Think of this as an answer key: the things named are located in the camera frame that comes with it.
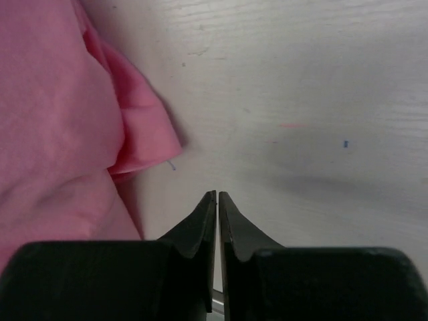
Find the red mark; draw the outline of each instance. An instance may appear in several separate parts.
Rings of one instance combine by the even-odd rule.
[[[305,126],[306,125],[303,125],[303,124],[280,124],[280,127],[285,127],[285,128],[300,128]]]

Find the white surface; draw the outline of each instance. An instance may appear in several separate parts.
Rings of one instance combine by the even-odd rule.
[[[428,280],[427,0],[84,3],[188,142],[139,177],[147,237],[225,190],[284,245],[397,247]]]

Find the wood grain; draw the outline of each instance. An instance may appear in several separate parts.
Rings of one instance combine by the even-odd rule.
[[[139,177],[146,236],[225,190],[284,245],[396,247],[428,280],[428,1],[84,3],[186,144]]]

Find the pink cloth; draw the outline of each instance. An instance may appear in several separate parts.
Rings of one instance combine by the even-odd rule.
[[[29,241],[139,239],[112,176],[180,153],[161,102],[79,3],[0,3],[0,271]]]

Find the blue mark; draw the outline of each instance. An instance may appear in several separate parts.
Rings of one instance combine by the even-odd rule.
[[[171,168],[173,169],[173,171],[177,169],[171,161],[167,160],[167,163],[171,165]]]

